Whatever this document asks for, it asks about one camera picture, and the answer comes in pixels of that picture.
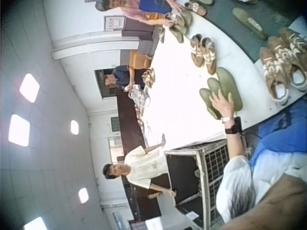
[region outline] plastic bag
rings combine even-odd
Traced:
[[[145,101],[149,97],[147,92],[140,89],[139,85],[133,85],[132,90],[129,92],[128,97],[130,97],[136,106],[141,109],[145,106]]]

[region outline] white shirt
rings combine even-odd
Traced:
[[[224,176],[216,195],[216,208],[224,222],[230,220],[229,201],[238,184],[242,191],[254,185],[256,205],[284,173],[307,182],[307,154],[282,154],[265,150],[253,170],[245,156],[233,157],[224,168]]]
[[[159,149],[146,154],[139,146],[126,155],[124,162],[131,167],[128,181],[143,188],[149,189],[151,178],[168,173],[166,157]]]

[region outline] white table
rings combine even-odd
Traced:
[[[307,33],[302,18],[296,19],[289,28]],[[187,37],[195,34],[213,39],[217,66],[226,68],[234,76],[243,101],[243,109],[237,113],[243,129],[277,114],[303,95],[290,88],[288,104],[276,104],[268,93],[260,60],[254,64],[224,32],[193,14]],[[197,68],[193,64],[187,37],[184,43],[179,44],[165,29],[165,42],[159,42],[156,49],[152,62],[156,82],[151,89],[147,89],[151,102],[143,116],[148,145],[156,144],[162,133],[166,136],[166,149],[225,138],[221,121],[211,117],[199,96],[199,89],[208,87],[207,79],[211,75],[205,67]]]

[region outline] blue fabric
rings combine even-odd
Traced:
[[[307,154],[307,96],[262,123],[258,136],[261,140],[249,161],[251,167],[264,150]]]
[[[139,8],[142,11],[162,14],[172,11],[166,0],[140,0]]]
[[[144,88],[145,83],[143,82],[142,75],[147,69],[135,69],[134,70],[134,81],[135,84],[141,86],[141,89]],[[113,69],[112,74],[116,79],[116,86],[120,89],[124,89],[127,85],[129,85],[130,81],[130,72],[129,66],[117,66]]]

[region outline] paper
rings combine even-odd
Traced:
[[[197,213],[191,211],[191,212],[186,214],[186,217],[193,221],[200,216]]]

